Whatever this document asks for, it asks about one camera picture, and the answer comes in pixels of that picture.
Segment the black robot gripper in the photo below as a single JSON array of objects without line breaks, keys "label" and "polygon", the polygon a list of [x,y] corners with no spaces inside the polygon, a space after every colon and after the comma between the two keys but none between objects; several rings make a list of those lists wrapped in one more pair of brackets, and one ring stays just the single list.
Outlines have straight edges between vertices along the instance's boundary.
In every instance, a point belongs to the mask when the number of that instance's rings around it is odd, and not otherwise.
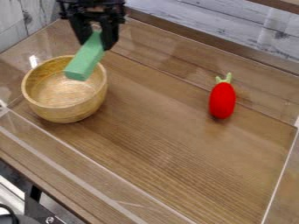
[{"label": "black robot gripper", "polygon": [[92,34],[90,21],[101,20],[102,42],[109,51],[119,40],[119,24],[126,22],[126,0],[58,0],[60,17],[70,21],[79,43]]}]

